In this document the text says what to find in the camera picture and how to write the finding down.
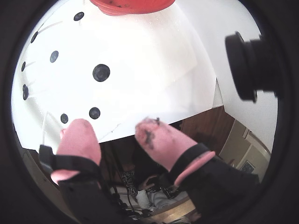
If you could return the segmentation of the pink-tipped gripper finger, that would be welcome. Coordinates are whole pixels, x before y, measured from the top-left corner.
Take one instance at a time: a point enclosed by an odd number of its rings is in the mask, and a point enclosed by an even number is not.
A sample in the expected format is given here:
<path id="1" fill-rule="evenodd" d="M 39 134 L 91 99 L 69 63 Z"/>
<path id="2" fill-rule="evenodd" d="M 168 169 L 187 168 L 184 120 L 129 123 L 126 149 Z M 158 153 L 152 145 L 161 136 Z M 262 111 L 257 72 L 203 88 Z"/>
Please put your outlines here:
<path id="1" fill-rule="evenodd" d="M 41 145 L 39 161 L 59 186 L 67 207 L 82 224 L 129 224 L 100 169 L 101 150 L 92 125 L 76 119 L 61 131 L 56 153 Z"/>
<path id="2" fill-rule="evenodd" d="M 157 119 L 144 119 L 135 138 L 150 158 L 168 171 L 170 182 L 185 191 L 202 215 L 214 214 L 241 201 L 259 185 L 255 174 L 219 159 L 202 143 Z"/>

